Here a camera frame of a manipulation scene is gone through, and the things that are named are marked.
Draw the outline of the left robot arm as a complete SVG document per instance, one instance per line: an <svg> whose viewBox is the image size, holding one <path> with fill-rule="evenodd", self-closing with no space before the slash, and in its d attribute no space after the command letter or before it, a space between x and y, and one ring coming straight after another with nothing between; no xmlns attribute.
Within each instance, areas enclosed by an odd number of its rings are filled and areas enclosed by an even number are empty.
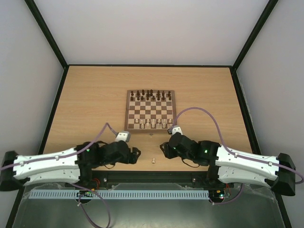
<svg viewBox="0 0 304 228"><path fill-rule="evenodd" d="M5 153L0 167L0 190L19 190L38 183L88 183L92 170L101 166L135 164L141 155L125 141L85 142L70 149L33 156Z"/></svg>

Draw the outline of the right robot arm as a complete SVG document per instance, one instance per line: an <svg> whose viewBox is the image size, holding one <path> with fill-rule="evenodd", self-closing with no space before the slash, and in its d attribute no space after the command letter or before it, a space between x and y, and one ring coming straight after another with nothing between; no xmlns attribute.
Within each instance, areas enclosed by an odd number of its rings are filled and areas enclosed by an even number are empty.
<svg viewBox="0 0 304 228"><path fill-rule="evenodd" d="M246 183L270 188L284 196L295 195L295 164L288 154L263 156L225 148L212 141L194 141L176 133L160 145L168 159L180 157L207 166L208 183Z"/></svg>

